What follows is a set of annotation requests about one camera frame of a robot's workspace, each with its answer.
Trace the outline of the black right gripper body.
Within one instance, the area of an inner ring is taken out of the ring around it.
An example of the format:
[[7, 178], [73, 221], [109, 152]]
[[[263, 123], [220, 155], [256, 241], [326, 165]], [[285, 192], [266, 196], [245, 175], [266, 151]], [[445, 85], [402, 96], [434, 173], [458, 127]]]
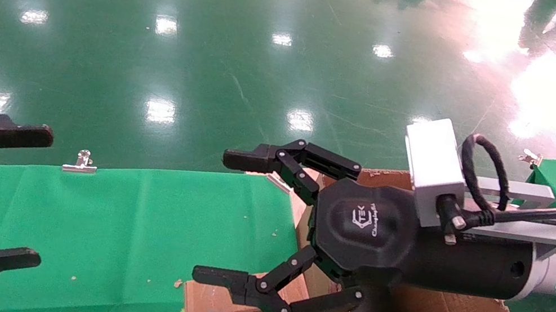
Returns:
[[352, 179], [322, 189], [310, 242], [333, 280], [366, 280], [498, 300], [527, 285], [533, 245], [470, 235], [453, 245], [439, 228], [422, 227], [411, 191], [362, 186]]

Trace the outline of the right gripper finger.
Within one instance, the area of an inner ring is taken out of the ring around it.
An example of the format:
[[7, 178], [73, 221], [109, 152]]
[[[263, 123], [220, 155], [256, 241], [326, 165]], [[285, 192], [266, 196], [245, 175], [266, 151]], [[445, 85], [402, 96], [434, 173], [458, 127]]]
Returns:
[[230, 170], [277, 173], [308, 206], [316, 204], [320, 187], [304, 168], [336, 180], [357, 180], [362, 170], [359, 163], [301, 139], [282, 146], [260, 144], [248, 152], [226, 149], [222, 162]]
[[192, 279], [197, 283], [223, 287], [235, 305], [256, 307], [261, 312], [349, 312], [364, 299], [359, 287], [347, 287], [336, 293], [287, 302], [280, 295], [288, 284], [304, 275], [316, 264], [320, 255], [311, 246], [297, 251], [288, 260], [262, 276], [253, 276], [246, 271], [194, 266]]

